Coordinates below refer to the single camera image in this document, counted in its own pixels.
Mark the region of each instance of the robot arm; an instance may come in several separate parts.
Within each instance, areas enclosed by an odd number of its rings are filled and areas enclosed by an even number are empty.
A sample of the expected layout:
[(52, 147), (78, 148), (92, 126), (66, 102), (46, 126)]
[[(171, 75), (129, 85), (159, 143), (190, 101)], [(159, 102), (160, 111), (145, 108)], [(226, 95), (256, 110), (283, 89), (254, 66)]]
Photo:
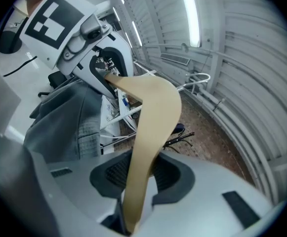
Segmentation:
[(112, 26), (95, 16), (86, 0), (43, 0), (27, 21), (20, 39), (51, 69), (74, 74), (115, 98), (114, 90), (95, 69), (96, 51), (112, 58), (121, 76), (133, 76), (131, 50)]

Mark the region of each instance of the white cable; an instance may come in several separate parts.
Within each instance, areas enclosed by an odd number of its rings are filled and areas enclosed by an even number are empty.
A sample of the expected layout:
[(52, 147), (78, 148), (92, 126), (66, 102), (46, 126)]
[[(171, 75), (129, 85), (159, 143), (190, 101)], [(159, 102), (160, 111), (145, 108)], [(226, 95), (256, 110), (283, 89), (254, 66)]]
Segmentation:
[(100, 137), (103, 137), (103, 138), (110, 138), (110, 139), (122, 139), (122, 138), (128, 138), (128, 136), (108, 136), (108, 135), (100, 135)]

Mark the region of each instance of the white pipe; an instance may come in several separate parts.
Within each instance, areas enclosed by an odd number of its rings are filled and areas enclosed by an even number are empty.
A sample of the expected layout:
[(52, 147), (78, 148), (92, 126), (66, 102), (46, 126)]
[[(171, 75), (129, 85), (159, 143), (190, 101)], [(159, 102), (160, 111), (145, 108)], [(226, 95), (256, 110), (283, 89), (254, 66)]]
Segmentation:
[[(191, 80), (191, 81), (200, 81), (201, 79), (198, 78), (197, 76), (193, 76), (193, 78), (189, 78), (189, 80)], [(202, 83), (200, 83), (200, 84), (198, 85), (198, 87), (204, 88), (204, 85), (203, 85)]]
[(188, 82), (188, 83), (185, 83), (181, 86), (178, 86), (177, 88), (180, 88), (180, 87), (186, 87), (186, 86), (190, 86), (190, 85), (195, 85), (195, 84), (199, 84), (199, 83), (202, 83), (202, 82), (208, 82), (210, 80), (210, 75), (209, 74), (206, 74), (206, 73), (194, 73), (194, 74), (190, 74), (188, 76), (208, 76), (207, 79), (204, 79), (204, 80), (201, 80), (201, 81), (194, 81), (194, 82)]
[(148, 72), (148, 73), (145, 73), (145, 74), (143, 74), (143, 75), (141, 75), (142, 77), (144, 77), (144, 76), (154, 76), (155, 77), (155, 73), (156, 73), (157, 71), (156, 70), (152, 70), (152, 71), (150, 71), (150, 72)]
[[(179, 47), (179, 49), (182, 48), (181, 45), (174, 45), (174, 44), (145, 44), (144, 47), (154, 47), (154, 46), (167, 46), (167, 47)], [(202, 48), (202, 47), (193, 47), (193, 46), (189, 46), (188, 48), (192, 48), (194, 51), (196, 51), (198, 54), (203, 54), (201, 52), (199, 52), (199, 50), (201, 51), (206, 51), (206, 52), (210, 52), (210, 53), (215, 53), (215, 54), (218, 54), (218, 55), (221, 55), (222, 57), (226, 57), (226, 58), (229, 58), (230, 60), (233, 60), (239, 64), (241, 64), (242, 66), (245, 66), (247, 67), (246, 65), (244, 65), (243, 63), (237, 61), (234, 57), (230, 56), (230, 55), (227, 55), (225, 53), (221, 53), (219, 51), (215, 51), (215, 50), (212, 50), (212, 49), (205, 49), (205, 48)]]
[(137, 61), (133, 62), (135, 65), (137, 65), (138, 67), (142, 68), (145, 72), (149, 73), (150, 71), (147, 70), (146, 68), (144, 68), (143, 66), (141, 66)]
[(109, 139), (123, 139), (123, 138), (128, 138), (129, 136), (108, 136), (108, 135), (100, 135), (100, 137), (103, 138), (109, 138)]

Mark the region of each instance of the black vent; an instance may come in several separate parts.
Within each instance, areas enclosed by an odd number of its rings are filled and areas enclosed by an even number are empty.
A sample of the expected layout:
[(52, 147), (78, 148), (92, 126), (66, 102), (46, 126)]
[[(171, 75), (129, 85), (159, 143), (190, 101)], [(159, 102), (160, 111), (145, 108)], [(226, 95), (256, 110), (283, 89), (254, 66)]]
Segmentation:
[(70, 173), (72, 173), (72, 170), (70, 170), (69, 168), (62, 168), (62, 169), (51, 171), (51, 175), (54, 178), (59, 177), (59, 176), (63, 176), (66, 174), (70, 174)]
[(191, 60), (191, 59), (187, 59), (185, 57), (181, 57), (181, 56), (173, 55), (173, 54), (168, 54), (168, 53), (161, 53), (160, 57), (162, 59), (165, 59), (165, 60), (168, 60), (168, 61), (172, 61), (172, 62), (183, 64), (185, 66), (187, 66), (189, 61)]
[(112, 182), (114, 185), (125, 188), (127, 182), (127, 175), (130, 166), (131, 155), (124, 157), (118, 163), (112, 165), (105, 170), (105, 176), (107, 180)]
[(161, 192), (175, 184), (181, 174), (175, 165), (158, 157), (153, 166), (153, 175), (157, 183), (158, 192)]
[[(90, 173), (90, 182), (103, 197), (117, 198), (126, 187), (132, 151), (119, 155), (97, 167)], [(152, 173), (156, 179), (158, 194), (152, 205), (174, 203), (181, 200), (193, 187), (195, 176), (185, 164), (160, 153)]]

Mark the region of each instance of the black rubber pad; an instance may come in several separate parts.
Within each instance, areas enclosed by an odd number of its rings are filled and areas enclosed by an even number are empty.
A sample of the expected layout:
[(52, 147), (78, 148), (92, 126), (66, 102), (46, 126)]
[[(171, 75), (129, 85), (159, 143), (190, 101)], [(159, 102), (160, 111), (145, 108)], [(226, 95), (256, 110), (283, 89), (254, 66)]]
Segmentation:
[(237, 192), (226, 192), (222, 195), (244, 228), (248, 228), (249, 226), (259, 221), (260, 217), (243, 200), (243, 198), (240, 197)]

